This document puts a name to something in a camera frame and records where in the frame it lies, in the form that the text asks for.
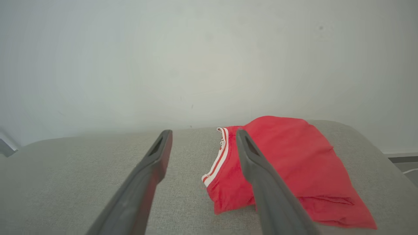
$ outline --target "folded clothing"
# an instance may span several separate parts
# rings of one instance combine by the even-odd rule
[[[245,126],[218,128],[221,148],[202,176],[215,214],[255,204],[241,171],[236,132],[245,129],[313,221],[338,227],[377,229],[328,140],[305,120],[259,117]]]

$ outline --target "white wall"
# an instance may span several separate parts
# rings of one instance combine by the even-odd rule
[[[7,0],[0,79],[20,145],[277,115],[418,149],[418,3]]]

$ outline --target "white cable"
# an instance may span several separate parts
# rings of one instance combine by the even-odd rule
[[[409,172],[412,172],[412,171],[418,171],[418,168],[411,169],[411,170],[409,170],[409,171],[405,171],[405,172],[402,172],[402,173],[406,174],[406,173],[409,173]]]

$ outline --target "gray couch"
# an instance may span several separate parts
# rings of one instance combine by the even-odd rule
[[[309,121],[335,147],[378,230],[318,225],[324,234],[418,234],[418,189],[376,147],[341,123]],[[158,132],[60,138],[0,158],[0,234],[83,234]],[[176,130],[148,234],[261,234],[254,207],[213,213],[201,182],[219,149],[216,128]]]

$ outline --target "couch cushion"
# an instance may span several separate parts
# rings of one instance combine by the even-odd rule
[[[418,189],[364,136],[330,121],[309,121],[328,138],[379,230],[320,225],[325,234],[418,231]],[[0,234],[84,233],[159,133],[44,140],[3,159]],[[216,158],[216,128],[178,130],[166,178],[155,192],[148,234],[260,234],[253,206],[214,215],[201,176]]]

